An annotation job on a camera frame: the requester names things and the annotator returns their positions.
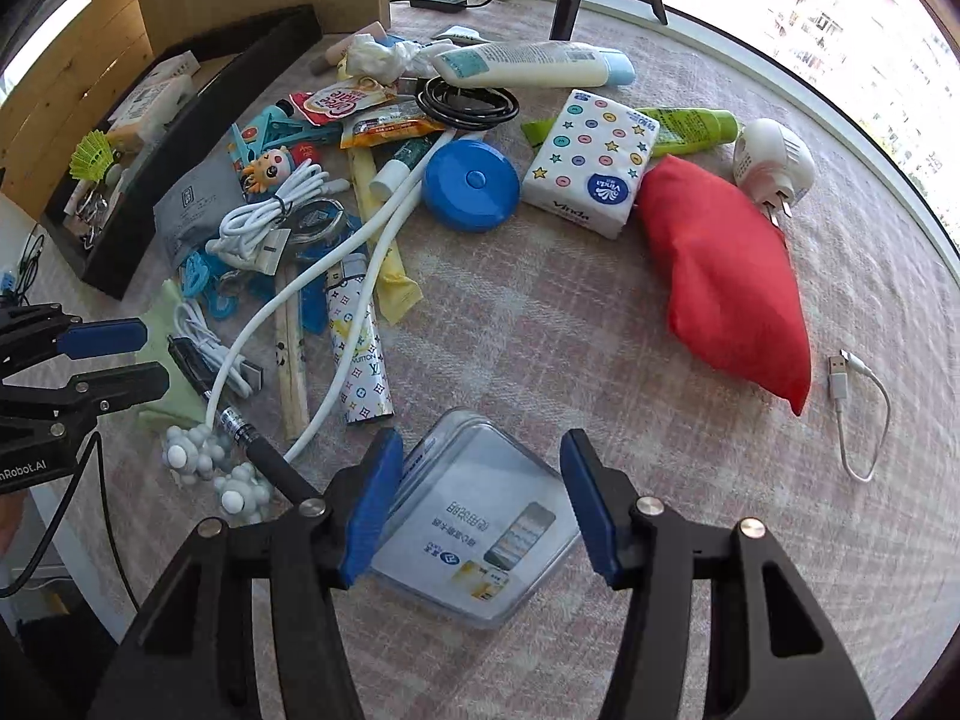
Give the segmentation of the white box red calligraphy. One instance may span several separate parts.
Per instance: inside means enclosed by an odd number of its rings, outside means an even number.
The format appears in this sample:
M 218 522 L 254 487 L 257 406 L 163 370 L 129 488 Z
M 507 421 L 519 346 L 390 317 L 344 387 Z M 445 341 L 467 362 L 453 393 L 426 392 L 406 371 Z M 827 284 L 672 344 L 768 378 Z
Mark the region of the white box red calligraphy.
M 150 86 L 155 86 L 158 83 L 167 82 L 171 78 L 176 78 L 176 76 L 192 76 L 195 71 L 200 70 L 200 62 L 195 57 L 192 50 L 186 50 L 182 54 L 172 55 L 169 59 L 163 60 L 159 64 L 156 64 L 140 81 L 135 88 L 130 91 L 130 93 L 125 96 L 124 100 L 119 104 L 116 109 L 114 109 L 108 116 L 107 120 L 109 122 L 116 122 L 121 115 L 125 114 L 125 111 L 130 107 L 130 105 L 135 101 L 135 98 L 139 96 L 140 93 Z

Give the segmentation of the light green cloth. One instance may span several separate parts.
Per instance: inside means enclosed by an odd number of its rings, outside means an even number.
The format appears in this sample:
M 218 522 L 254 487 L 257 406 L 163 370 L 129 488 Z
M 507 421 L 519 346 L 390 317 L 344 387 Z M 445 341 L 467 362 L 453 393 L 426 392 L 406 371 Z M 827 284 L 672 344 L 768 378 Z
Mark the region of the light green cloth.
M 164 280 L 149 309 L 140 316 L 148 330 L 148 341 L 135 355 L 137 362 L 160 362 L 169 374 L 169 387 L 159 400 L 135 408 L 140 426 L 152 433 L 164 433 L 169 426 L 192 427 L 203 419 L 205 403 L 179 371 L 167 352 L 167 339 L 176 333 L 174 309 L 181 304 L 181 291 L 172 280 Z

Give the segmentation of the black pen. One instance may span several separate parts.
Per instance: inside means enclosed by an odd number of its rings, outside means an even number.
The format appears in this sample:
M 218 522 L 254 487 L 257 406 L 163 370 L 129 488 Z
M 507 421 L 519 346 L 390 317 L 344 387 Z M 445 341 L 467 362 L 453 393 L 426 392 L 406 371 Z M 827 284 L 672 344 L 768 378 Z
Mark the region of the black pen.
M 218 411 L 215 426 L 210 429 L 228 437 L 234 461 L 249 460 L 257 472 L 272 484 L 274 493 L 280 493 L 291 504 L 299 505 L 305 500 L 320 498 L 320 492 L 234 406 Z

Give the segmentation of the grey ball cluster toy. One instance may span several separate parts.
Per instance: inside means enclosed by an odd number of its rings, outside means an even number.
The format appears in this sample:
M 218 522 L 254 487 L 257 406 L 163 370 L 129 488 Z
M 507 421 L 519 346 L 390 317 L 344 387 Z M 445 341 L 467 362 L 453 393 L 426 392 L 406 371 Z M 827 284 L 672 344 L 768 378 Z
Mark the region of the grey ball cluster toy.
M 268 514 L 274 488 L 249 460 L 234 461 L 228 437 L 205 424 L 171 426 L 163 436 L 161 458 L 181 486 L 206 483 L 220 509 L 235 520 L 252 525 Z

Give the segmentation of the grey sachet packet upper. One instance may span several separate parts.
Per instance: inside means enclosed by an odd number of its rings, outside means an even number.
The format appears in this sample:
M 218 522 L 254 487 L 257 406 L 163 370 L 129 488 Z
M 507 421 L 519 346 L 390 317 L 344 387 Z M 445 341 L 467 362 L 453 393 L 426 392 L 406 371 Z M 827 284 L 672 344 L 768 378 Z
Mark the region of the grey sachet packet upper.
M 226 153 L 208 156 L 174 182 L 153 208 L 156 234 L 172 270 L 216 238 L 223 216 L 243 203 L 238 173 Z

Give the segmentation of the wooden chopsticks packet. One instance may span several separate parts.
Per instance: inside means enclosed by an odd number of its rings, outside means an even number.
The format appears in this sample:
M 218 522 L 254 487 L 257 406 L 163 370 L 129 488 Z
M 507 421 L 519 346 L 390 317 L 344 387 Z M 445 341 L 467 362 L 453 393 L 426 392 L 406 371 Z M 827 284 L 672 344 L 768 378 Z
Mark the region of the wooden chopsticks packet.
M 283 429 L 286 440 L 295 442 L 311 419 L 298 298 L 288 298 L 275 312 L 274 319 Z

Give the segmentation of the patterned lighter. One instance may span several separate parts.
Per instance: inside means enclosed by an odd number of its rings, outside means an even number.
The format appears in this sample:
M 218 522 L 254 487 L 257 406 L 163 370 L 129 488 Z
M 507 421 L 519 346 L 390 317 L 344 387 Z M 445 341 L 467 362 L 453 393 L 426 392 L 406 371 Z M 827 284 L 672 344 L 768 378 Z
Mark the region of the patterned lighter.
M 347 367 L 347 380 L 340 392 L 343 416 L 348 424 L 388 418 L 394 414 L 386 361 L 381 348 L 372 304 L 359 310 L 359 298 L 368 271 L 364 250 L 348 255 L 325 275 L 324 296 L 331 346 L 336 361 L 347 348 L 352 323 L 361 316 L 358 341 Z

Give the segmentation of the clear plastic card case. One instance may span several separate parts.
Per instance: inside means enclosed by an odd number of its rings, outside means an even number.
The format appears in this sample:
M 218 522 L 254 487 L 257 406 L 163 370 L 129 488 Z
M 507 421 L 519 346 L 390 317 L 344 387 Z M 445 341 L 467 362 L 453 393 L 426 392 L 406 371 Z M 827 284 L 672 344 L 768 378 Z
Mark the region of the clear plastic card case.
M 476 628 L 498 628 L 578 539 L 560 473 L 488 418 L 455 408 L 405 457 L 371 571 Z

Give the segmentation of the teal clothespin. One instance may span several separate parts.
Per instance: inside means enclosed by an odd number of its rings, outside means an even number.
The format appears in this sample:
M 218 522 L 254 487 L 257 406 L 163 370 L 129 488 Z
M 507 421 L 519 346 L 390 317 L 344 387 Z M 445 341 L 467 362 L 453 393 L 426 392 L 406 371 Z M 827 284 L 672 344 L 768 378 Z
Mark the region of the teal clothespin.
M 228 154 L 236 169 L 247 166 L 269 149 L 291 149 L 298 143 L 338 145 L 343 125 L 334 122 L 314 125 L 304 119 L 288 101 L 265 106 L 259 114 L 240 127 L 229 129 Z

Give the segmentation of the red pouch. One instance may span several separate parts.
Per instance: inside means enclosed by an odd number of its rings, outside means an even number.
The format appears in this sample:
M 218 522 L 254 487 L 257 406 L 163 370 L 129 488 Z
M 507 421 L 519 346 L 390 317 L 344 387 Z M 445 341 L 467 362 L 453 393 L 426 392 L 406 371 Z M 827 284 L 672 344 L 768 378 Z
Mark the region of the red pouch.
M 693 356 L 804 411 L 811 342 L 786 238 L 734 184 L 665 156 L 635 208 L 669 283 L 667 323 Z

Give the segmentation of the black cardboard tray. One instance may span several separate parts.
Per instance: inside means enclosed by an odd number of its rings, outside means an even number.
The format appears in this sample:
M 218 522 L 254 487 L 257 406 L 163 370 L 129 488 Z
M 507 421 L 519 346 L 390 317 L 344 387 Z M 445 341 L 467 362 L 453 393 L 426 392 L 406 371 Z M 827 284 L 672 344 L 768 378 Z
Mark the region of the black cardboard tray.
M 171 59 L 186 50 L 210 64 L 226 65 L 208 82 L 195 82 L 195 94 L 137 158 L 132 179 L 91 247 L 67 231 L 67 177 L 50 194 L 41 223 L 65 262 L 83 283 L 121 299 L 149 241 L 155 236 L 153 206 L 184 172 L 210 153 L 262 91 L 322 37 L 311 5 L 280 8 L 218 26 L 168 47 Z

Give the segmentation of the blue round tape measure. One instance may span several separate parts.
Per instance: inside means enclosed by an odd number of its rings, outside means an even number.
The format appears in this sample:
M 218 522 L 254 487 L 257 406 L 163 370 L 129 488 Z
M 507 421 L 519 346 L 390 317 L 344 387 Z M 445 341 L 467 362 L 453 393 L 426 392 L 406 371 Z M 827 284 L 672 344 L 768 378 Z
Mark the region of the blue round tape measure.
M 459 232 L 488 232 L 514 215 L 519 177 L 498 149 L 459 138 L 436 151 L 423 172 L 421 200 L 444 226 Z

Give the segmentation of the polka dot tissue pack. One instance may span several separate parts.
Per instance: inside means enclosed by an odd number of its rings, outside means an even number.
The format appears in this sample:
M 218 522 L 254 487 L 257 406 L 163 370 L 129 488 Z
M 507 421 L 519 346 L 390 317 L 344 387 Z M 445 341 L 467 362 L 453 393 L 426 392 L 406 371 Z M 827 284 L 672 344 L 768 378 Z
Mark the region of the polka dot tissue pack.
M 573 89 L 521 184 L 521 200 L 602 238 L 630 218 L 659 135 L 656 119 Z

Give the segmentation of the white blue tube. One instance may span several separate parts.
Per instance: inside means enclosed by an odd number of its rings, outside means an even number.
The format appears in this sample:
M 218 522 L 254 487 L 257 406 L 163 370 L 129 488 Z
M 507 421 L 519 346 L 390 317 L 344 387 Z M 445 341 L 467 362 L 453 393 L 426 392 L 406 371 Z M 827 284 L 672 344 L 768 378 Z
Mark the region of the white blue tube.
M 569 41 L 459 47 L 435 55 L 431 63 L 456 88 L 601 88 L 636 80 L 635 67 L 621 50 Z

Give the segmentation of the cartoon doll keychain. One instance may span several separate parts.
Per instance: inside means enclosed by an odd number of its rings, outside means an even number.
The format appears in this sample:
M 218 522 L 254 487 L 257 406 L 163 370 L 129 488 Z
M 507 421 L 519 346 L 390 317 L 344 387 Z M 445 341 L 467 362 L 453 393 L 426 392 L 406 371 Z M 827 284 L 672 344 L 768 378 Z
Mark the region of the cartoon doll keychain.
M 274 192 L 302 163 L 320 161 L 319 146 L 309 142 L 266 149 L 239 174 L 242 190 L 247 195 Z

